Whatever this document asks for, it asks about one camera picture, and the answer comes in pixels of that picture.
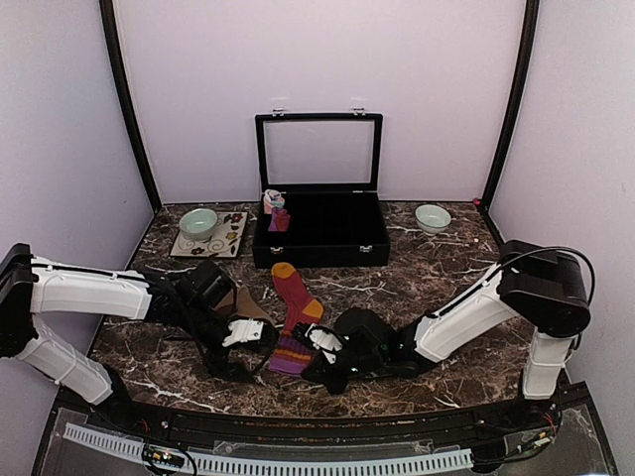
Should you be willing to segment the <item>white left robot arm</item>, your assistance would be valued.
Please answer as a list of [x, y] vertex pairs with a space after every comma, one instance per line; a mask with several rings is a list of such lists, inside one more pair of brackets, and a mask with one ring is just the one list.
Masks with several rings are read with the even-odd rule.
[[119, 432], [140, 423], [117, 372], [78, 352], [40, 318], [47, 312], [112, 315], [173, 325], [190, 336], [208, 373], [250, 382], [253, 371], [229, 354], [245, 348], [269, 358], [279, 333], [263, 317], [238, 311], [238, 288], [211, 261], [175, 273], [107, 271], [53, 262], [29, 245], [13, 245], [1, 261], [1, 355], [32, 366], [100, 408]]

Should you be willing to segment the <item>brown sock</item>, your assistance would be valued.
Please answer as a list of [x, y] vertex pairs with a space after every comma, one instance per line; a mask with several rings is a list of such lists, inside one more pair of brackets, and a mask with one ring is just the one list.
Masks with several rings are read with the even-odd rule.
[[246, 286], [239, 286], [236, 293], [230, 291], [223, 297], [213, 308], [213, 319], [219, 323], [253, 320], [274, 325], [270, 315], [256, 303]]

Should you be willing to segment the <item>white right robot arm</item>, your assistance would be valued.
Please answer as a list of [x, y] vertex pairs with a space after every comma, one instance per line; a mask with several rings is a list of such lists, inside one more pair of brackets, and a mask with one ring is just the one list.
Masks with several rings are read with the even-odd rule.
[[471, 287], [441, 308], [394, 329], [376, 312], [352, 307], [333, 328], [298, 324], [293, 337], [315, 356], [303, 379], [340, 395], [353, 379], [413, 379], [434, 369], [454, 351], [515, 317], [533, 327], [529, 357], [522, 372], [521, 397], [506, 410], [517, 430], [530, 428], [545, 412], [545, 402], [579, 338], [590, 323], [596, 280], [580, 251], [505, 242], [498, 260]]

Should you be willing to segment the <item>magenta striped sock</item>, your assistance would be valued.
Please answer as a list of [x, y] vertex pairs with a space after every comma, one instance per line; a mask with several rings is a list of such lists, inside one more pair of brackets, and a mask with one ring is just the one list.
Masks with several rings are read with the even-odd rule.
[[296, 268], [286, 262], [271, 270], [274, 287], [287, 306], [287, 317], [270, 359], [272, 372], [299, 377], [312, 360], [312, 352], [296, 340], [292, 331], [298, 323], [320, 324], [323, 306], [307, 290]]

